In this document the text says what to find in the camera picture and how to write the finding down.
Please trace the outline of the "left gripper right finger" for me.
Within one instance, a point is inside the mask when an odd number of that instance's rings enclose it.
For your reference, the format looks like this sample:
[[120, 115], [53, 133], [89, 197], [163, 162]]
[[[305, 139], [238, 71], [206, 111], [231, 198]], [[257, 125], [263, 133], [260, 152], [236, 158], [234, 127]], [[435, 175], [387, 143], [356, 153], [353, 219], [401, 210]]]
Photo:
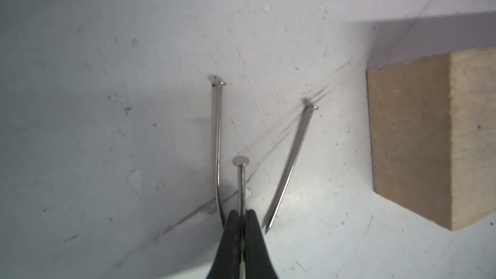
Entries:
[[254, 210], [244, 215], [244, 262], [248, 279], [278, 279]]

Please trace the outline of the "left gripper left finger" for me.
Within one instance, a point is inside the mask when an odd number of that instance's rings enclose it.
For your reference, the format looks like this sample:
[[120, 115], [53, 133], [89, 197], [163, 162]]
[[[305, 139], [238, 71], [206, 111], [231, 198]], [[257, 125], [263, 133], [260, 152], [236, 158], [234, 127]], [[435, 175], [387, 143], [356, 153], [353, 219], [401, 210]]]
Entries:
[[242, 259], [242, 219], [236, 210], [227, 218], [216, 256], [206, 279], [239, 279]]

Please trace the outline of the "pale wooden block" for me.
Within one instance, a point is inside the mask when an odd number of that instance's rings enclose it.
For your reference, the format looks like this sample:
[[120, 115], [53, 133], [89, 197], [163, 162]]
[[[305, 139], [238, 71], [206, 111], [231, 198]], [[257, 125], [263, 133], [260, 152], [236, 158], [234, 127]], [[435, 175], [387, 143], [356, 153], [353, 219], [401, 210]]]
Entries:
[[495, 49], [367, 72], [375, 192], [451, 231], [495, 212]]

